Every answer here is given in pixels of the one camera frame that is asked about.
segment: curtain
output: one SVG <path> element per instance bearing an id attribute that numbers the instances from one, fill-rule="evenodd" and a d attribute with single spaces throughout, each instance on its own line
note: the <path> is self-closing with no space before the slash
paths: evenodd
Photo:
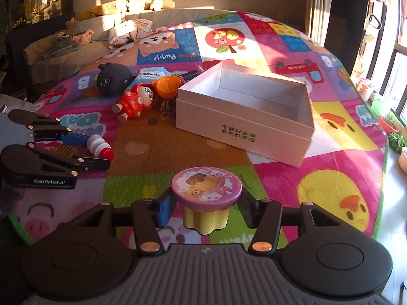
<path id="1" fill-rule="evenodd" d="M 321 46 L 328 31 L 332 0 L 307 0 L 305 33 Z"/>

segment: red bottle cap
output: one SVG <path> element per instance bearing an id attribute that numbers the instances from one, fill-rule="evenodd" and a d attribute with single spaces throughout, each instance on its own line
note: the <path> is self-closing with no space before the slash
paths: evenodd
<path id="1" fill-rule="evenodd" d="M 107 158 L 108 160 L 112 161 L 114 158 L 114 151 L 112 148 L 104 148 L 101 150 L 99 157 Z"/>

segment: white tile floor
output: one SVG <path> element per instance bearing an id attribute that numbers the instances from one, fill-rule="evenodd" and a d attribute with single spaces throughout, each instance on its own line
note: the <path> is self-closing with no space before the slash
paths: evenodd
<path id="1" fill-rule="evenodd" d="M 407 176 L 398 165 L 398 157 L 389 149 L 383 197 L 383 213 L 377 240 L 393 258 L 393 272 L 383 296 L 396 305 L 407 305 Z"/>

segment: red doll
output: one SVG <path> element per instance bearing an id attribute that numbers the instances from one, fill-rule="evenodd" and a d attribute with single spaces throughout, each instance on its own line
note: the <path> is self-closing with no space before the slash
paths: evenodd
<path id="1" fill-rule="evenodd" d="M 132 90 L 125 91 L 119 102 L 111 107 L 114 113 L 119 113 L 117 120 L 125 123 L 129 118 L 141 116 L 142 110 L 151 109 L 155 103 L 155 87 L 148 83 L 142 82 L 134 85 Z"/>

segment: apple print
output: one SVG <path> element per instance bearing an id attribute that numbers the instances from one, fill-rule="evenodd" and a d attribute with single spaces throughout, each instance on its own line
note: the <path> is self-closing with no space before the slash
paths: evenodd
<path id="1" fill-rule="evenodd" d="M 209 46 L 216 48 L 217 53 L 225 53 L 230 50 L 235 54 L 236 50 L 233 46 L 240 47 L 240 50 L 242 50 L 242 47 L 246 49 L 242 45 L 245 40 L 244 34 L 232 28 L 215 29 L 206 35 L 205 40 Z"/>

